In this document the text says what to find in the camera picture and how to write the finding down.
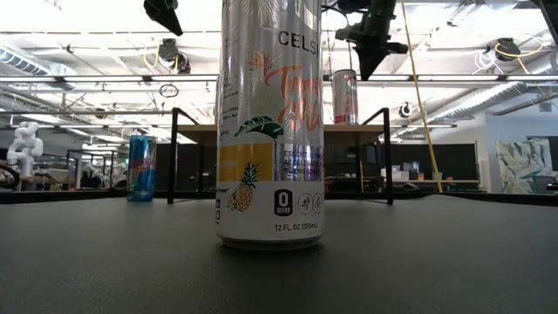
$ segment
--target pineapple illustration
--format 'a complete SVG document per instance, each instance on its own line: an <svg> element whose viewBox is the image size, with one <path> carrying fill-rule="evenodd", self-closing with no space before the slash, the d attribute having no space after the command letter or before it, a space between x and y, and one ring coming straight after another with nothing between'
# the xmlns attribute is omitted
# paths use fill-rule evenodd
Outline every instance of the pineapple illustration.
<svg viewBox="0 0 558 314"><path fill-rule="evenodd" d="M236 187L233 194L228 198L228 206L231 210L246 211L250 207L252 199L254 198L254 183L258 182L259 165L260 164L248 162L248 165L244 168L241 184Z"/></svg>

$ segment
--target black cable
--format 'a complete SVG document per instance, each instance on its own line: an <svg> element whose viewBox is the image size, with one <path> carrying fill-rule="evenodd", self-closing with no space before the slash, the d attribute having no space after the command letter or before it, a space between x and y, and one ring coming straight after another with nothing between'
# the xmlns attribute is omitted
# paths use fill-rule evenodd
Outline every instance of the black cable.
<svg viewBox="0 0 558 314"><path fill-rule="evenodd" d="M17 173L17 171L5 165L0 165L0 169L6 171L7 173L11 174L14 177L14 181L12 183L8 183L6 185L0 185L0 188L12 189L17 187L17 185L19 184L19 174Z"/></svg>

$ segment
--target ceiling light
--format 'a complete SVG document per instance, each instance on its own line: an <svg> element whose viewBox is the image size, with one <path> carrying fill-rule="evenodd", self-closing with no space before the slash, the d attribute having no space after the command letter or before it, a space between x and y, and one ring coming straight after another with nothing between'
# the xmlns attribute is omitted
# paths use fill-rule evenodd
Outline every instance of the ceiling light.
<svg viewBox="0 0 558 314"><path fill-rule="evenodd" d="M408 75L372 75L368 78L369 81L397 81L409 80L411 77Z"/></svg>
<svg viewBox="0 0 558 314"><path fill-rule="evenodd" d="M118 136L112 136L112 135L95 135L96 138L100 139L100 140L106 140L106 141L111 141L111 142L125 142L126 140L121 139Z"/></svg>
<svg viewBox="0 0 558 314"><path fill-rule="evenodd" d="M51 83L56 82L53 77L0 77L2 83Z"/></svg>
<svg viewBox="0 0 558 314"><path fill-rule="evenodd" d="M367 124L367 126L383 126L383 125L384 125L384 123L383 123L383 122L379 122L379 121L371 121L371 122L369 122L369 123ZM397 127L403 127L403 126L401 126L401 125L390 124L390 127L397 128Z"/></svg>
<svg viewBox="0 0 558 314"><path fill-rule="evenodd" d="M151 79L166 82L207 82L217 80L217 75L157 75Z"/></svg>
<svg viewBox="0 0 558 314"><path fill-rule="evenodd" d="M18 128L19 125L11 125L10 127ZM54 128L55 126L39 125L39 128Z"/></svg>
<svg viewBox="0 0 558 314"><path fill-rule="evenodd" d="M137 127L151 127L150 125L114 125L108 126L109 128L137 128Z"/></svg>
<svg viewBox="0 0 558 314"><path fill-rule="evenodd" d="M558 80L557 75L510 75L507 80L519 81L552 81Z"/></svg>
<svg viewBox="0 0 558 314"><path fill-rule="evenodd" d="M64 122L63 120L56 118L56 117L52 117L51 115L48 114L22 114L22 117L25 117L27 119L34 119L37 121L42 121L42 122L46 122L46 123L60 123L60 122Z"/></svg>
<svg viewBox="0 0 558 314"><path fill-rule="evenodd" d="M84 126L60 126L63 128L103 128L104 126L99 125L84 125Z"/></svg>
<svg viewBox="0 0 558 314"><path fill-rule="evenodd" d="M498 75L419 75L420 81L487 81L496 80Z"/></svg>
<svg viewBox="0 0 558 314"><path fill-rule="evenodd" d="M91 136L90 134L85 133L85 132L83 132L83 131L79 131L79 130L68 129L68 131L70 131L70 132L72 132L72 133L75 133L75 134L77 134L77 135L81 135L81 136Z"/></svg>
<svg viewBox="0 0 558 314"><path fill-rule="evenodd" d="M64 77L66 82L141 82L141 76L70 76Z"/></svg>
<svg viewBox="0 0 558 314"><path fill-rule="evenodd" d="M180 133L177 133L176 141L178 141L179 144L197 144L193 140L190 140L189 138L187 138L186 136Z"/></svg>
<svg viewBox="0 0 558 314"><path fill-rule="evenodd" d="M408 125L407 127L425 128L425 126L421 126L421 125ZM457 125L428 125L428 128L450 128L450 127L457 127Z"/></svg>

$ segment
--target aluminum can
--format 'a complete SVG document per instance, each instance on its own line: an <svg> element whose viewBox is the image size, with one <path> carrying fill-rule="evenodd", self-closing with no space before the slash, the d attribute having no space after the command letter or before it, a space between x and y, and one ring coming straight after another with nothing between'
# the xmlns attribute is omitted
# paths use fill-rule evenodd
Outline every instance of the aluminum can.
<svg viewBox="0 0 558 314"><path fill-rule="evenodd" d="M155 161L157 139L133 135L128 157L128 201L152 201L155 190Z"/></svg>
<svg viewBox="0 0 558 314"><path fill-rule="evenodd" d="M339 70L331 78L333 90L334 123L358 125L357 73L353 70Z"/></svg>
<svg viewBox="0 0 558 314"><path fill-rule="evenodd" d="M288 250L323 234L320 0L224 0L215 223Z"/></svg>

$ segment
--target black metal frame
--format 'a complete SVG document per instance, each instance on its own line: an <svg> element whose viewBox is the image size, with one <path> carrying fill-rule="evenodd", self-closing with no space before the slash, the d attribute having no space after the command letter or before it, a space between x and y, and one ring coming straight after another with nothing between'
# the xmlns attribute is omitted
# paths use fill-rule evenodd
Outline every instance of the black metal frame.
<svg viewBox="0 0 558 314"><path fill-rule="evenodd" d="M388 205L393 204L393 178L391 176L391 128L390 108L382 108L368 118L363 125L367 125L378 115L384 115L384 163L385 163L385 192ZM357 147L357 168L360 170L360 147ZM358 185L360 186L360 171L357 172Z"/></svg>
<svg viewBox="0 0 558 314"><path fill-rule="evenodd" d="M176 159L177 159L177 137L178 137L178 116L179 114L189 118L195 125L199 123L192 119L187 113L182 111L180 108L173 108L173 124L171 129L171 148L169 152L169 161L168 161L168 193L167 193L167 203L173 204L174 197L177 195L176 189ZM374 113L370 118L368 118L363 125L368 124L378 115L384 115L384 159L385 159L385 179L386 179L386 193L385 198L387 199L388 205L393 204L393 179L391 177L391 171L387 171L387 169L391 170L391 142L390 142L390 109L389 108L382 108L377 113ZM198 163L198 188L197 191L192 193L182 193L180 195L188 195L189 197L195 198L204 198L204 196L208 196L207 193L203 192L203 158L204 158L204 151L205 146L204 143L198 143L200 146L199 150L199 163ZM357 191L356 196L360 198L360 195L363 194L362 191L362 165L360 164L360 143L357 143L356 149L356 170L357 170Z"/></svg>
<svg viewBox="0 0 558 314"><path fill-rule="evenodd" d="M190 121L192 121L195 125L199 125L198 121L194 120L192 117L190 117L190 115L182 111L180 108L173 108L171 113L173 115L173 125L171 128L171 151L169 152L168 157L168 204L174 203L174 190L176 188L176 154L178 153L176 149L176 139L178 137L178 115L181 114L190 119ZM198 193L201 195L201 193L203 192L201 189L201 180L203 179L203 175L201 173L201 170L203 169L203 143L198 144L200 145L200 172L198 173Z"/></svg>
<svg viewBox="0 0 558 314"><path fill-rule="evenodd" d="M105 175L105 164L106 164L106 160L108 159L108 156L103 155L103 154L93 154L91 152L95 152L95 150L87 150L87 149L68 149L68 151L66 152L66 170L70 170L70 154L75 153L75 154L89 154L91 155L91 162L93 162L93 157L94 156L99 156L99 157L103 157L103 175ZM109 188L112 187L112 172L114 170L114 159L115 158L124 158L124 157L128 157L128 156L124 156L124 155L117 155L114 153L114 151L111 151L111 169L110 169L110 173L109 173L109 182L111 183L111 186Z"/></svg>

